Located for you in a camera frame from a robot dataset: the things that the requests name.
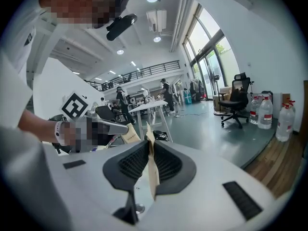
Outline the white wristband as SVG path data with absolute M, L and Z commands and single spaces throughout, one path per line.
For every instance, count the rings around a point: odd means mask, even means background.
M 55 134 L 55 138 L 56 138 L 57 142 L 61 146 L 66 146 L 64 134 L 61 132 L 61 127 L 62 127 L 63 123 L 64 123 L 64 121 L 56 122 L 55 127 L 54 127 L 54 134 Z

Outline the black office chair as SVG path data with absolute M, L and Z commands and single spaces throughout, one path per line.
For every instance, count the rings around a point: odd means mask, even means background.
M 239 128 L 243 128 L 239 118 L 244 118 L 246 123 L 249 122 L 249 117 L 241 114 L 249 101 L 248 101 L 248 88 L 250 85 L 250 78 L 246 76 L 246 73 L 240 73 L 234 76 L 231 84 L 231 95 L 228 100 L 220 100 L 218 103 L 220 106 L 229 108 L 231 114 L 221 115 L 221 126 L 224 127 L 224 122 L 230 119 L 234 119 Z

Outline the black balcony railing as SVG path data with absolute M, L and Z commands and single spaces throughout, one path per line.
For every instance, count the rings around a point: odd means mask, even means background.
M 124 75 L 120 75 L 114 79 L 111 79 L 109 81 L 105 81 L 104 83 L 99 83 L 96 81 L 87 81 L 84 80 L 86 83 L 94 87 L 98 91 L 106 91 L 109 90 L 113 87 L 121 86 L 123 84 L 135 81 L 135 80 L 140 80 L 145 77 L 150 77 L 153 75 L 165 73 L 165 72 L 170 72 L 173 70 L 178 70 L 180 69 L 180 61 L 171 61 L 171 62 L 166 62 L 162 64 L 157 64 L 153 65 L 147 68 L 139 69 Z

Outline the clothes rack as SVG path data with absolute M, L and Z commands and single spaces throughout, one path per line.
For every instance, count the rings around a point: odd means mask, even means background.
M 190 82 L 190 94 L 192 103 L 197 103 L 204 99 L 204 87 L 198 77 L 192 79 Z

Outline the glass window wall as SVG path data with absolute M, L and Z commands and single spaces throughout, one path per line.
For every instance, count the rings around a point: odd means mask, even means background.
M 240 73 L 236 57 L 222 29 L 201 4 L 193 5 L 182 47 L 189 61 L 192 77 L 204 87 L 204 98 L 212 100 L 212 76 L 219 75 L 218 88 L 231 85 Z

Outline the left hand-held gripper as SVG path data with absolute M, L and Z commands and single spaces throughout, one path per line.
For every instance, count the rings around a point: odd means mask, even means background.
M 123 135 L 127 134 L 127 125 L 106 121 L 99 118 L 96 113 L 97 106 L 87 102 L 81 95 L 71 93 L 60 108 L 62 114 L 67 118 L 64 121 L 64 132 L 79 135 Z

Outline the wooden slatted platform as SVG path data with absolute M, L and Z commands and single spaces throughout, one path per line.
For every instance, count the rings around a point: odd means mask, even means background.
M 260 181 L 275 198 L 292 190 L 307 165 L 300 135 L 293 133 L 287 142 L 273 137 L 264 150 L 244 168 Z

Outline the person's left forearm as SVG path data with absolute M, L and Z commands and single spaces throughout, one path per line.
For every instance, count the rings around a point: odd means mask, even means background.
M 44 120 L 25 109 L 19 120 L 18 128 L 32 133 L 40 141 L 57 143 L 54 134 L 55 124 L 55 121 Z M 61 132 L 64 132 L 64 124 L 62 124 Z

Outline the black standing fan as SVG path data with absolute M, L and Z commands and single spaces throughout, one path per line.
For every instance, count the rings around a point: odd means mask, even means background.
M 213 88 L 214 95 L 218 95 L 219 93 L 218 81 L 219 81 L 219 75 L 213 75 L 211 82 L 212 82 L 212 88 Z

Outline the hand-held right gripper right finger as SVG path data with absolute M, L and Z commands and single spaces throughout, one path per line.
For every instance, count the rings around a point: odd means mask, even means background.
M 157 196 L 138 223 L 141 231 L 264 231 L 289 200 L 289 192 L 275 199 L 261 182 L 222 157 L 175 143 L 167 145 L 195 162 L 196 175 L 180 193 Z M 250 220 L 223 187 L 232 181 L 262 209 Z

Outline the cardboard boxes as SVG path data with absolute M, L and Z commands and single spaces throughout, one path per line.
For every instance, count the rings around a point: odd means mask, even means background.
M 220 88 L 218 91 L 218 94 L 213 96 L 213 105 L 214 105 L 214 111 L 217 112 L 223 112 L 225 111 L 225 108 L 219 105 L 219 101 L 226 101 L 229 100 L 231 97 L 232 87 L 223 87 Z

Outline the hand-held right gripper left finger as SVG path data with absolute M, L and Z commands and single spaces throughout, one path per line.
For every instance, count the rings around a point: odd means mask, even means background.
M 136 151 L 148 154 L 148 143 L 63 156 L 43 144 L 47 173 L 43 226 L 52 231 L 150 231 L 136 213 L 136 181 L 118 164 Z

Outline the person's white shirt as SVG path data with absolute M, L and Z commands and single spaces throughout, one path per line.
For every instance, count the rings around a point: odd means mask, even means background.
M 14 197 L 49 231 L 80 231 L 78 191 L 60 157 L 18 123 L 32 95 L 22 69 L 39 7 L 21 8 L 0 39 L 0 172 Z

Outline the white ceiling air conditioner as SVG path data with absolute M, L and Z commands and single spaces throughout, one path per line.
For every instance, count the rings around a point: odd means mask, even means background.
M 161 33 L 167 27 L 167 11 L 153 10 L 146 12 L 150 31 Z

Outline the white table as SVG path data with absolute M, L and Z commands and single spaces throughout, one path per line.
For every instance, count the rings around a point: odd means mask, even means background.
M 167 125 L 167 122 L 166 122 L 166 119 L 165 119 L 165 116 L 163 114 L 163 110 L 162 110 L 162 107 L 165 106 L 165 105 L 167 105 L 167 102 L 160 100 L 160 101 L 154 101 L 154 102 L 148 103 L 148 104 L 142 104 L 142 105 L 140 105 L 140 106 L 138 106 L 138 107 L 129 111 L 129 113 L 135 112 L 137 114 L 137 121 L 138 121 L 138 127 L 139 127 L 139 131 L 140 131 L 141 139 L 144 138 L 143 130 L 147 129 L 147 126 L 142 126 L 140 111 L 141 110 L 148 110 L 150 108 L 157 108 L 159 115 L 160 115 L 160 118 L 161 118 L 161 123 L 155 123 L 155 118 L 154 118 L 154 120 L 151 122 L 150 126 L 153 127 L 153 128 L 162 126 L 167 133 L 168 140 L 170 142 L 173 142 L 169 128 L 168 128 L 168 125 Z

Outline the clear water jug red label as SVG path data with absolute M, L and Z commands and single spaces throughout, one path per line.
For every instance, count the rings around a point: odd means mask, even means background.
M 293 111 L 292 127 L 291 127 L 291 132 L 293 132 L 294 123 L 295 123 L 295 115 L 296 115 L 296 109 L 295 109 L 295 106 L 294 106 L 295 101 L 289 99 L 288 102 L 289 102 L 290 109 Z
M 257 126 L 260 129 L 270 129 L 273 118 L 273 105 L 269 96 L 265 96 L 258 110 Z
M 259 96 L 254 96 L 251 101 L 251 106 L 250 106 L 249 122 L 251 124 L 254 124 L 254 125 L 258 124 L 259 107 L 260 107 Z
M 288 103 L 282 105 L 279 113 L 278 125 L 276 129 L 276 139 L 281 142 L 289 140 L 291 135 L 293 111 L 290 109 Z

